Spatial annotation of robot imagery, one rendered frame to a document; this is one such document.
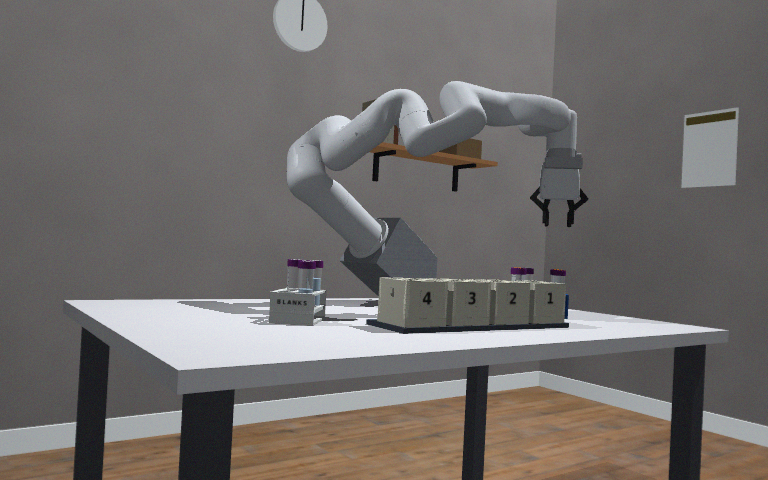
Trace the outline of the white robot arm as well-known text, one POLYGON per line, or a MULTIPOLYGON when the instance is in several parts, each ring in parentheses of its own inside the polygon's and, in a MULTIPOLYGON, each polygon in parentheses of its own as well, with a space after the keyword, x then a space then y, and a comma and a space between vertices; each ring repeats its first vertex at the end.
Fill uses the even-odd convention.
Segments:
POLYGON ((350 244, 354 257, 365 258, 375 253, 387 238, 388 225, 374 219, 343 186, 331 179, 325 165, 333 171, 348 168, 381 144, 394 125, 406 150, 416 157, 470 139, 485 125, 518 125, 525 135, 547 137, 544 168, 582 169, 583 158, 576 151, 577 114, 557 99, 453 81, 442 88, 439 100, 448 118, 434 122, 417 93, 391 90, 353 120, 344 116, 322 120, 290 147, 287 184, 291 193, 350 244))

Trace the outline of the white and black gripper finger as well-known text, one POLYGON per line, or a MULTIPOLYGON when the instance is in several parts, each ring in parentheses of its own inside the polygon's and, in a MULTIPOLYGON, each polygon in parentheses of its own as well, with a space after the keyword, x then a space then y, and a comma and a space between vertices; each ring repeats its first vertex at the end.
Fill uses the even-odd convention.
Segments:
POLYGON ((567 200, 568 207, 569 207, 569 212, 567 213, 567 227, 571 227, 571 224, 574 224, 574 211, 577 210, 586 201, 588 201, 588 197, 581 190, 581 188, 580 188, 580 197, 581 197, 581 200, 578 201, 576 204, 574 204, 573 200, 567 200))
POLYGON ((542 203, 537 196, 540 193, 540 187, 531 195, 530 199, 536 203, 539 208, 543 211, 543 218, 542 223, 545 223, 545 226, 549 226, 549 211, 548 211, 548 205, 550 202, 550 199, 545 199, 544 203, 542 203))

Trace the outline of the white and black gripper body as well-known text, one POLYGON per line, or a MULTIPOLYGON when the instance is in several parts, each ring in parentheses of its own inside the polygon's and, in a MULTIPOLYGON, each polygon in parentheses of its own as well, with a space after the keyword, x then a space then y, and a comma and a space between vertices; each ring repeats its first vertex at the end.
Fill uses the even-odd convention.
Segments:
POLYGON ((544 164, 545 162, 542 164, 540 173, 539 198, 541 200, 551 199, 550 201, 578 199, 580 195, 579 169, 549 169, 544 168, 544 164))

